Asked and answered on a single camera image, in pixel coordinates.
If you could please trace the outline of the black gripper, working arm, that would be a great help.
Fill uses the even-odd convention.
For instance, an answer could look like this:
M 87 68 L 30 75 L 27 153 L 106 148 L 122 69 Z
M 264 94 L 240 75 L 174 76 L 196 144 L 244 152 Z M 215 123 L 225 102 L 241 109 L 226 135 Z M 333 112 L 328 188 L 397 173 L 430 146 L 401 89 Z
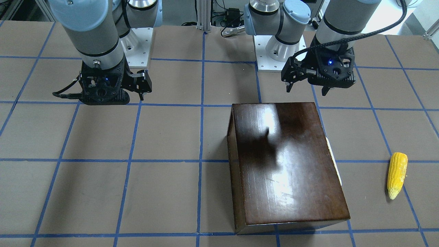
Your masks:
M 321 94 L 326 96 L 331 88 L 348 89 L 353 86 L 356 81 L 354 61 L 353 47 L 345 52 L 318 48 L 317 52 L 307 52 L 302 61 L 288 58 L 281 70 L 281 80 L 286 84 L 286 92 L 290 93 L 294 83 L 308 78 L 311 85 L 323 86 Z M 306 69 L 316 70 L 316 74 L 307 77 Z

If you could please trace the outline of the black gripper, screen arm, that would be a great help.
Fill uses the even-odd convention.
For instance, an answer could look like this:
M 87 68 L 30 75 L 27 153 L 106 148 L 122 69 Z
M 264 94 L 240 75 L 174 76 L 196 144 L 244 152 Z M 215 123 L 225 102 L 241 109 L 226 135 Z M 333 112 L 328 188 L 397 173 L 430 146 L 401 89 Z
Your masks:
M 82 62 L 79 100 L 86 105 L 126 105 L 130 102 L 127 91 L 132 91 L 142 101 L 144 93 L 152 92 L 152 80 L 146 69 L 137 72 L 136 81 L 131 75 L 125 57 L 111 69 L 93 68 Z

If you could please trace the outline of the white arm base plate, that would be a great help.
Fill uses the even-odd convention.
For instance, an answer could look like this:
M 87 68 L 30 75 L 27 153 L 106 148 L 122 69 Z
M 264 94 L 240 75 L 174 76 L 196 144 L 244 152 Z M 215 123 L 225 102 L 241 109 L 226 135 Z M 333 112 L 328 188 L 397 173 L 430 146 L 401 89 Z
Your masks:
M 293 45 L 283 44 L 272 35 L 253 36 L 253 40 L 258 70 L 262 72 L 281 71 L 288 58 L 306 48 L 304 36 Z
M 126 36 L 122 37 L 121 42 L 130 68 L 148 67 L 153 31 L 152 27 L 132 28 Z

